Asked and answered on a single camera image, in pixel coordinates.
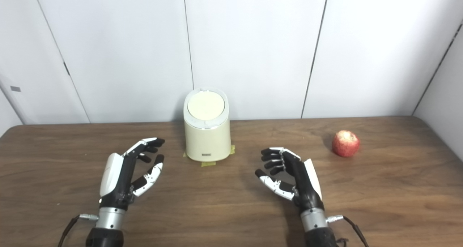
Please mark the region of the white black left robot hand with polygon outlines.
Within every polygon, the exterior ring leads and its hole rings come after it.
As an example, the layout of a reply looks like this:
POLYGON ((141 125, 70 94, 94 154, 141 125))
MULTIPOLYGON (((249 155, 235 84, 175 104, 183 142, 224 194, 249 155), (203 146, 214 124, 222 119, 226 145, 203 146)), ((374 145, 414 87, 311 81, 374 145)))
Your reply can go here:
POLYGON ((152 161, 146 153, 157 153, 164 143, 165 140, 159 137, 145 138, 139 140, 121 155, 112 153, 106 162, 100 185, 99 207, 127 210, 136 197, 152 188, 162 172, 164 155, 159 154, 152 161), (133 180, 138 160, 153 165, 146 174, 133 180))

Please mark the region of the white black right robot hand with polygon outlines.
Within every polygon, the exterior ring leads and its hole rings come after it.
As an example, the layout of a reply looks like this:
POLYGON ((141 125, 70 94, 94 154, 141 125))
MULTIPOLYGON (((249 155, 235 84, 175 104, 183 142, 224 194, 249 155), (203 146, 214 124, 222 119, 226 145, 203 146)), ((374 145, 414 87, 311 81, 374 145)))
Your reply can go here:
POLYGON ((293 201, 302 213, 310 209, 324 210, 322 194, 314 165, 311 160, 302 161, 301 157, 287 148, 266 148, 261 150, 264 168, 255 171, 259 180, 273 193, 293 201), (274 176, 280 172, 291 175, 295 184, 277 180, 274 176))

